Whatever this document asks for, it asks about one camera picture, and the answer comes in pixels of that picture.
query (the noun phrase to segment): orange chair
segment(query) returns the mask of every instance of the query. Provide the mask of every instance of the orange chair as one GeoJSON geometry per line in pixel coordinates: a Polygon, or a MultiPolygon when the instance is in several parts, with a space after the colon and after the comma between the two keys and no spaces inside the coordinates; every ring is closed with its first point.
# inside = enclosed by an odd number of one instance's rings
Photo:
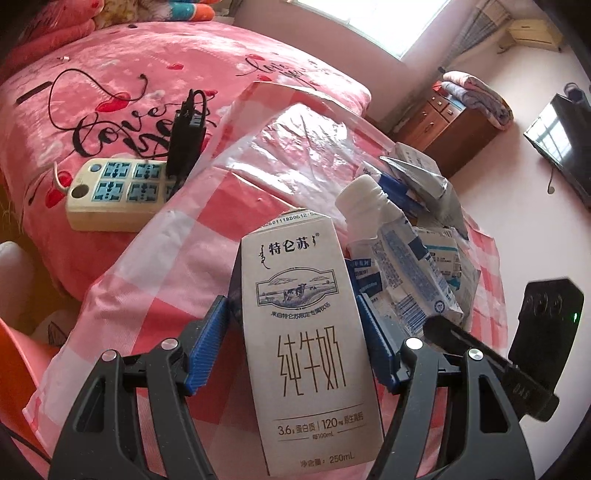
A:
{"type": "MultiPolygon", "coordinates": [[[[58,350],[31,340],[0,319],[0,421],[41,451],[43,447],[22,415],[22,409],[58,350]]],[[[15,444],[29,463],[46,478],[49,466],[26,446],[19,442],[15,444]]]]}

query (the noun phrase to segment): bottle cap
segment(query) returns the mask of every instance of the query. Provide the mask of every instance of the bottle cap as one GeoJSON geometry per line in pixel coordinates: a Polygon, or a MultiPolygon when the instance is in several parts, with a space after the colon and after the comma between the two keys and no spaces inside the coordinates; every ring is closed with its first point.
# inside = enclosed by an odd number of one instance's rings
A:
{"type": "Polygon", "coordinates": [[[335,200],[336,207],[345,216],[366,209],[371,203],[387,198],[382,187],[369,175],[361,175],[352,181],[335,200]]]}

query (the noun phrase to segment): pasture illustration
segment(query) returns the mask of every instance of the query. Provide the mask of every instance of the pasture illustration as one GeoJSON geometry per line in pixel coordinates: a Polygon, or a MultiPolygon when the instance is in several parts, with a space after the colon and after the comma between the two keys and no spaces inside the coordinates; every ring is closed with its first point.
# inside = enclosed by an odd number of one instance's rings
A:
{"type": "Polygon", "coordinates": [[[313,268],[290,268],[256,284],[260,306],[272,304],[283,309],[308,307],[338,292],[334,271],[313,268]]]}

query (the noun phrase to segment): floor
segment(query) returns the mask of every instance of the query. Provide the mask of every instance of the floor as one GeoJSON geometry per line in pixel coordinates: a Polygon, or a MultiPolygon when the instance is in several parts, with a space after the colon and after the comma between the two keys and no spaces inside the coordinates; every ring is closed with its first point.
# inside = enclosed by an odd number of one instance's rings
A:
{"type": "Polygon", "coordinates": [[[501,257],[509,340],[518,326],[526,284],[570,277],[587,306],[557,386],[560,406],[547,424],[526,417],[522,427],[539,477],[568,443],[591,403],[591,215],[560,174],[547,193],[550,164],[522,136],[567,82],[588,92],[591,81],[567,47],[561,54],[514,47],[491,49],[457,69],[480,77],[514,110],[516,125],[496,137],[453,178],[463,207],[495,237],[501,257]]]}
{"type": "MultiPolygon", "coordinates": [[[[1,186],[0,205],[3,211],[7,210],[8,199],[1,186]]],[[[31,256],[35,266],[33,293],[25,312],[15,325],[18,330],[29,335],[52,312],[60,309],[75,311],[80,309],[80,303],[77,300],[56,290],[39,252],[30,238],[20,231],[14,215],[3,215],[0,223],[0,243],[6,241],[13,241],[23,248],[31,256]]]]}

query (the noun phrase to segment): silver screw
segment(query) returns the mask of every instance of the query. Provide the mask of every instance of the silver screw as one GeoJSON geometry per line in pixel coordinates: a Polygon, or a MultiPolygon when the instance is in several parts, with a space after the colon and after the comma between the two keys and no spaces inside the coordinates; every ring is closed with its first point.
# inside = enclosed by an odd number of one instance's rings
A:
{"type": "Polygon", "coordinates": [[[423,348],[423,341],[420,338],[411,337],[407,339],[406,344],[411,350],[420,350],[423,348]]]}
{"type": "Polygon", "coordinates": [[[101,358],[103,359],[103,362],[112,362],[117,358],[117,352],[115,352],[114,350],[107,350],[103,353],[101,358]]]}
{"type": "Polygon", "coordinates": [[[468,352],[468,355],[470,355],[470,358],[472,358],[472,360],[476,360],[477,362],[484,358],[484,354],[478,348],[471,349],[468,352]]]}
{"type": "Polygon", "coordinates": [[[176,338],[167,338],[160,346],[163,350],[174,350],[178,347],[178,340],[176,338]]]}

